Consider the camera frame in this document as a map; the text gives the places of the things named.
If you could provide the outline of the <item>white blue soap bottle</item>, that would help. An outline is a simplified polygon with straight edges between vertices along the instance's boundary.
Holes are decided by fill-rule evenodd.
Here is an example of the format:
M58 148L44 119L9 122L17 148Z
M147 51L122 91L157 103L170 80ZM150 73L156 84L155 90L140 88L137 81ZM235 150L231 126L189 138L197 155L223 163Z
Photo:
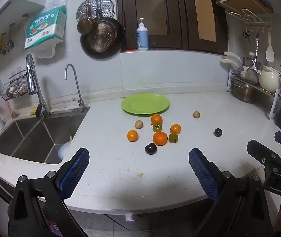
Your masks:
M139 27L137 28L137 48L139 51L147 51L148 47L148 29L145 27L143 18L139 18Z

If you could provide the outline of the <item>brown kiwi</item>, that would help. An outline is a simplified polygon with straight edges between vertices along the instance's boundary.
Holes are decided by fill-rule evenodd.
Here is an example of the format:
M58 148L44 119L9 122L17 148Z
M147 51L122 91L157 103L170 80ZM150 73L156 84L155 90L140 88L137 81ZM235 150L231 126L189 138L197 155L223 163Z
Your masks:
M141 120L137 120L134 125L135 125L136 129L141 129L144 126L143 122Z
M194 118L200 118L200 113L198 111L193 112Z

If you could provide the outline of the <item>steel pot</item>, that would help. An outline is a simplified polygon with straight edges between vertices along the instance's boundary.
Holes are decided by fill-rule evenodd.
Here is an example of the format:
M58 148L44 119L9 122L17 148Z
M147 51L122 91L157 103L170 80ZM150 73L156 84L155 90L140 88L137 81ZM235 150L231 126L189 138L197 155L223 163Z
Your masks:
M238 79L232 79L231 93L233 97L245 103L253 104L256 99L256 90Z

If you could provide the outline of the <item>white ceramic jug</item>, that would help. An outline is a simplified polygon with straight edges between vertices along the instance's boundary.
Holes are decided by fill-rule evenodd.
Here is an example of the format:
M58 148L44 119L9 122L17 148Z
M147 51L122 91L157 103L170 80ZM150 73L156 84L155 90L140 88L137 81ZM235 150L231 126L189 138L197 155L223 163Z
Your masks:
M259 74L259 84L264 90L274 94L281 87L280 75L281 72L264 65Z

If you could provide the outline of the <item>round steel steamer rack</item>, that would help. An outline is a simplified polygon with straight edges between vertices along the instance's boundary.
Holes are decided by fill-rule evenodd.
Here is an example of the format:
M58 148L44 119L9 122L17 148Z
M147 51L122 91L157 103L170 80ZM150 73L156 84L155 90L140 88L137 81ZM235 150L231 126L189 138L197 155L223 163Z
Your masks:
M85 0L77 9L76 20L79 22L81 19L86 16L86 6L90 5L91 7L91 17L97 17L97 0ZM101 10L104 17L115 17L115 6L112 0L101 0Z

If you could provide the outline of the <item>green plate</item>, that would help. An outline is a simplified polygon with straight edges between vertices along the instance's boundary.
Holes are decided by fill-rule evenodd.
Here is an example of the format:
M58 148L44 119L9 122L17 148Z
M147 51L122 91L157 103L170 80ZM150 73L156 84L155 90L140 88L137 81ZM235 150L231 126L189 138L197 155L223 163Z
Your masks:
M167 110L170 101L163 95L142 93L126 97L121 102L121 108L132 115L153 115Z

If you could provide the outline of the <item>steel kitchen sink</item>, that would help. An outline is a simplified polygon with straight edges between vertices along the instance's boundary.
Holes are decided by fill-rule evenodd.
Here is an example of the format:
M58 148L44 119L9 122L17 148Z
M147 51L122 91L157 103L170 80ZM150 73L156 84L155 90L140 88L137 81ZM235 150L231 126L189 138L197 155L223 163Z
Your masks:
M47 118L12 122L0 134L0 153L32 162L58 164L58 151L76 134L87 112L57 111Z

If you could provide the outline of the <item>dark plum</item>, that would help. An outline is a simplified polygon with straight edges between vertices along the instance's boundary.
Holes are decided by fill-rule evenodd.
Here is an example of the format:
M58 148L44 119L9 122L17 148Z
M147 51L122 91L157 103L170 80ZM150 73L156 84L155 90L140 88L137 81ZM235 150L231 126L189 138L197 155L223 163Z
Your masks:
M222 134L223 134L223 131L222 131L220 128L216 128L216 129L214 130L214 135L215 135L216 137L220 137Z
M145 152L149 155L154 155L157 152L157 146L155 143L151 142L145 146Z

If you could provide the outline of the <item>dark wooden window frame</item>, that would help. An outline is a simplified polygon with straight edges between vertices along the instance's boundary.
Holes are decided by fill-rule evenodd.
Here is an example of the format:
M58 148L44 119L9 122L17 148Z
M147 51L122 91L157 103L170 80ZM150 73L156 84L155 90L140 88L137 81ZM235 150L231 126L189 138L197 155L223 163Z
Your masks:
M226 13L216 0L116 0L116 6L124 28L123 52L137 49L140 18L148 29L150 49L219 55L228 50Z

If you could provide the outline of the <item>wooden cutting board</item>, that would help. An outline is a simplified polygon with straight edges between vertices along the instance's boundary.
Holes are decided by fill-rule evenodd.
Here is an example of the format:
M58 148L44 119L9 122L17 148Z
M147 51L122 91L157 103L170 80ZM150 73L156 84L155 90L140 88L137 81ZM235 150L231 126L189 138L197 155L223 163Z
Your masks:
M251 11L254 14L272 14L273 8L263 0L218 0L217 5L239 14L243 13L243 9Z

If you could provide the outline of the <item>black frying pan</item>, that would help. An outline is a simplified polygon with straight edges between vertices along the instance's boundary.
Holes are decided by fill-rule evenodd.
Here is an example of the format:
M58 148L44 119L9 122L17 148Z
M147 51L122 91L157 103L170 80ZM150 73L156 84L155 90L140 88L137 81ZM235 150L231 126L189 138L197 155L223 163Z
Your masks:
M101 0L97 1L96 28L81 35L80 44L84 52L94 59L106 59L120 51L123 44L123 26L114 18L104 17Z

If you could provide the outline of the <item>white rice spoon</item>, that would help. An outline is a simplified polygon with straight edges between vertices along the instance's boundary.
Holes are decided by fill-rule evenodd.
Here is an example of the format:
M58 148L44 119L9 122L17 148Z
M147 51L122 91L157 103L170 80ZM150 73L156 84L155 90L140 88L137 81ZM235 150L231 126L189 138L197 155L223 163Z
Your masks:
M267 37L268 37L268 47L266 49L266 60L268 62L272 63L275 59L275 54L274 54L274 50L273 50L273 47L272 47L272 44L271 44L271 33L270 33L270 31L268 31Z

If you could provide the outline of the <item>small copper saucepan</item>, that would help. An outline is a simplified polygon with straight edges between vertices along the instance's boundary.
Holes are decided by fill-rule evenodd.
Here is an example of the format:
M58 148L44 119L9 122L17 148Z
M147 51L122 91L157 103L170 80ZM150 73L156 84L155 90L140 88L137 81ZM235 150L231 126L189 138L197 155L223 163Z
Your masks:
M77 31L80 35L86 35L93 32L97 28L97 21L92 18L92 5L87 3L86 16L77 24Z

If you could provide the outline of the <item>steel spatula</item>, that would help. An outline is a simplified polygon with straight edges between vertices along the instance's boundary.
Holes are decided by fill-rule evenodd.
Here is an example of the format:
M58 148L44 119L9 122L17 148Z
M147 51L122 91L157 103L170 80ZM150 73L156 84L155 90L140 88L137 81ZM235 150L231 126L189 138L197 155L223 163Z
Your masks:
M255 53L254 53L253 63L252 63L252 66L249 67L245 72L245 79L255 85L257 85L259 83L259 72L256 68L256 61L258 58L258 49L259 49L259 33L256 32Z

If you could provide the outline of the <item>green fruit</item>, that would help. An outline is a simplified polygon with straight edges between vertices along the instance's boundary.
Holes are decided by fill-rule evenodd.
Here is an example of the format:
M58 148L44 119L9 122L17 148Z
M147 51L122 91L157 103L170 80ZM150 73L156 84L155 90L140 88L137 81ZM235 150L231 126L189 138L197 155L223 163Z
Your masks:
M153 131L154 132L161 132L162 131L162 125L161 124L154 124L153 125Z
M168 140L170 143L177 143L179 140L179 137L177 134L170 134L168 137Z

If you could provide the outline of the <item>dark plum front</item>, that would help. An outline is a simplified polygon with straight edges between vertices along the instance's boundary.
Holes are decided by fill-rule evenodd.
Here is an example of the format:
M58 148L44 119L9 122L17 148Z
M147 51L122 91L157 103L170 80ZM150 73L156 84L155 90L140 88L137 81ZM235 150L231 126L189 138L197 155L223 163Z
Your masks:
M157 146L155 143L151 142L145 146L145 152L149 155L154 155L157 152Z

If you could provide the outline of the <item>paper towel pack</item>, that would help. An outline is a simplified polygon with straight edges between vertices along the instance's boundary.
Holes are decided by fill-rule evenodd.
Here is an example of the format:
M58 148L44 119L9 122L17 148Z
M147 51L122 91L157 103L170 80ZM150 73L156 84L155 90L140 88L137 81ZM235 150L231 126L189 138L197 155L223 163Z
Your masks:
M24 49L39 59L52 58L57 44L63 42L66 21L65 4L37 15L26 28Z

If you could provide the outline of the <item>black scissors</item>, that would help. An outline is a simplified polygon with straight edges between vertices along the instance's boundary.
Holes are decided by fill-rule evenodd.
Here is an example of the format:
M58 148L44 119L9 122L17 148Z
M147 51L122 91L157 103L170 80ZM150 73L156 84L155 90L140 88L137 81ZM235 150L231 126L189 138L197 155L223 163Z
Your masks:
M247 29L243 31L243 37L246 39L248 39L250 37L250 33Z

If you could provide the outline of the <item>small orange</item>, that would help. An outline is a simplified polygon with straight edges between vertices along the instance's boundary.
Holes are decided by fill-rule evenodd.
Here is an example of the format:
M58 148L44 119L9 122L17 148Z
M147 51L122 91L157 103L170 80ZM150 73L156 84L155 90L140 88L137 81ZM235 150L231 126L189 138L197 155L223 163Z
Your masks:
M171 134L179 134L181 132L181 126L179 124L173 124L170 127Z

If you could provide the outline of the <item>white bowl in sink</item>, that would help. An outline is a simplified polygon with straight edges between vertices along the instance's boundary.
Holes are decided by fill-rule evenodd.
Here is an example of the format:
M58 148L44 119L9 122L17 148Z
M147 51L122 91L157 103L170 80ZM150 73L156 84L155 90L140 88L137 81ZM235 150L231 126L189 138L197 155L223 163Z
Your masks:
M58 157L60 160L63 160L65 157L65 154L67 153L68 149L70 146L70 141L66 142L65 144L63 144L59 150L58 150Z

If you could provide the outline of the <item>chrome main faucet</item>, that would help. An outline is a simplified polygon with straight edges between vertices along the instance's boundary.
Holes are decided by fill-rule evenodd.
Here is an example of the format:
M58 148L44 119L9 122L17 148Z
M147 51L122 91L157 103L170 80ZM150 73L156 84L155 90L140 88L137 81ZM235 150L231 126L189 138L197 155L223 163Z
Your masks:
M35 70L34 59L31 54L26 56L26 75L28 82L28 92L29 95L37 94L39 99L39 104L35 110L36 117L44 117L47 118L50 116L49 108L43 98L43 94L40 89L39 81L37 78L37 73Z

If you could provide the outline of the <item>large front orange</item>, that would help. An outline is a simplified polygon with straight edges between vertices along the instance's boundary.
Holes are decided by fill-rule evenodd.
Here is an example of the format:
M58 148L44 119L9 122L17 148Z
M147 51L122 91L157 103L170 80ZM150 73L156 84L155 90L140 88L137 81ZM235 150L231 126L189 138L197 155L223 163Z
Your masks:
M164 132L155 132L153 135L153 142L157 146L163 146L168 142L168 135L166 135Z

